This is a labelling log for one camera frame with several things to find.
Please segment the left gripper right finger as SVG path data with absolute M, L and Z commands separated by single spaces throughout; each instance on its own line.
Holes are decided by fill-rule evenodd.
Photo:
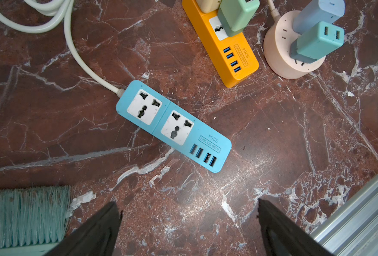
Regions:
M 258 219 L 268 256 L 332 256 L 270 201 L 258 200 Z

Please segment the orange power strip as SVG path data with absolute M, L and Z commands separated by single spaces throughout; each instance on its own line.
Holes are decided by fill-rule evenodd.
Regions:
M 204 13 L 191 0 L 183 0 L 182 6 L 226 87 L 234 87 L 257 71 L 259 62 L 245 36 L 229 37 L 217 10 Z

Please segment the teal power strip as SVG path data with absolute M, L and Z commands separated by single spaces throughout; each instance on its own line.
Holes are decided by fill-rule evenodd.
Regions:
M 218 173 L 231 141 L 141 81 L 119 92 L 116 111 L 212 173 Z

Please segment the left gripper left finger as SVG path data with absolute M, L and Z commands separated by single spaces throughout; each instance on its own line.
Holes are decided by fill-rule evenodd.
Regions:
M 116 202 L 109 202 L 46 255 L 111 256 L 121 222 L 122 212 Z

